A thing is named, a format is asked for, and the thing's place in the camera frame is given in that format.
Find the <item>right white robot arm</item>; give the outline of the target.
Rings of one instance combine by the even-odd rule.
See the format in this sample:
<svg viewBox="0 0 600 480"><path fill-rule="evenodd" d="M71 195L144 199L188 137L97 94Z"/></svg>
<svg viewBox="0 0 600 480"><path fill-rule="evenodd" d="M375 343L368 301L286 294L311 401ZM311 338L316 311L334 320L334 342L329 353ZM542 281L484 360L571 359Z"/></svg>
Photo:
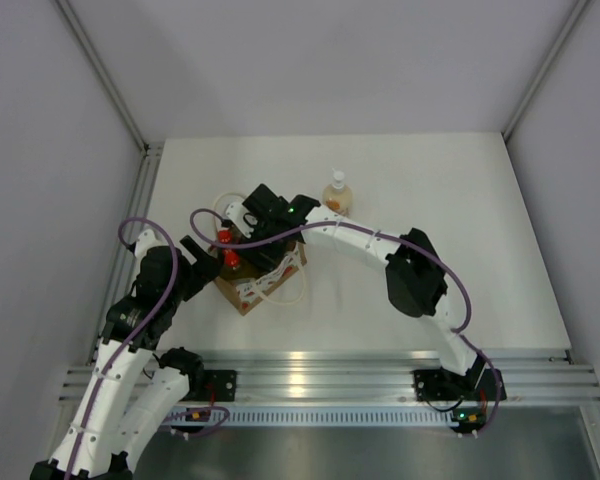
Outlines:
<svg viewBox="0 0 600 480"><path fill-rule="evenodd" d="M465 307L461 322L449 315L449 285L461 281L423 231L413 228L397 236L373 230L305 195L287 201L264 184L232 203L226 214L241 234L244 255L262 270L272 269L287 243L296 241L329 248L383 272L389 303L418 320L438 352L439 367L413 373L418 400L452 405L505 399L500 371L463 334L472 307Z"/></svg>

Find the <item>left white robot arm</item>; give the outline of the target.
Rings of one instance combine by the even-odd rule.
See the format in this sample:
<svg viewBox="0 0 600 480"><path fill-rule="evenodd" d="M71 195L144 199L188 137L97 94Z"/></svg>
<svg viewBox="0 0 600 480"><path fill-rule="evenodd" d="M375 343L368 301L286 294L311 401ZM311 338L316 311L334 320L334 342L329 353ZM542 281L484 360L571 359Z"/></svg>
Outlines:
<svg viewBox="0 0 600 480"><path fill-rule="evenodd" d="M174 248L151 229L140 234L133 250L140 270L132 290L109 309L74 419L50 458L34 465L33 479L132 478L170 411L205 390L201 356L179 347L158 357L149 385L132 396L178 307L218 276L217 259L189 236Z"/></svg>

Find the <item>jute watermelon canvas bag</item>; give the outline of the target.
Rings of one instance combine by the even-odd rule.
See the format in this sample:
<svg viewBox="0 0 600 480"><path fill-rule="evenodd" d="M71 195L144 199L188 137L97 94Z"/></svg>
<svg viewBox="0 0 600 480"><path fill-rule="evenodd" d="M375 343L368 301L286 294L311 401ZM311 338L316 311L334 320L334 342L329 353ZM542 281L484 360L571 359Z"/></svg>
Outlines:
<svg viewBox="0 0 600 480"><path fill-rule="evenodd" d="M209 252L218 258L221 267L223 264L223 251L219 253L214 246L209 248ZM305 272L306 263L304 246L299 242L290 242L283 260L271 272L262 273L259 271L260 276L257 279L237 284L224 281L218 276L214 280L214 284L222 296L242 316L248 314L261 303L290 307L299 303L308 290L308 280ZM275 300L271 297L275 290L297 273L300 274L301 290L293 300Z"/></svg>

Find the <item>pump soap bottle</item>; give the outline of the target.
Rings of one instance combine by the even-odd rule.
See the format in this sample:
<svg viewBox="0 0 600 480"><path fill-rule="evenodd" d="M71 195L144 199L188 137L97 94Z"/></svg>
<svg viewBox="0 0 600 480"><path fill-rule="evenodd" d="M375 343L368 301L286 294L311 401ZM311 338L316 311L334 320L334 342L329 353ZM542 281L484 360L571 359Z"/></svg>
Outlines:
<svg viewBox="0 0 600 480"><path fill-rule="evenodd" d="M353 192L346 183L343 171L332 170L330 183L322 192L322 203L339 215L349 216L353 205Z"/></svg>

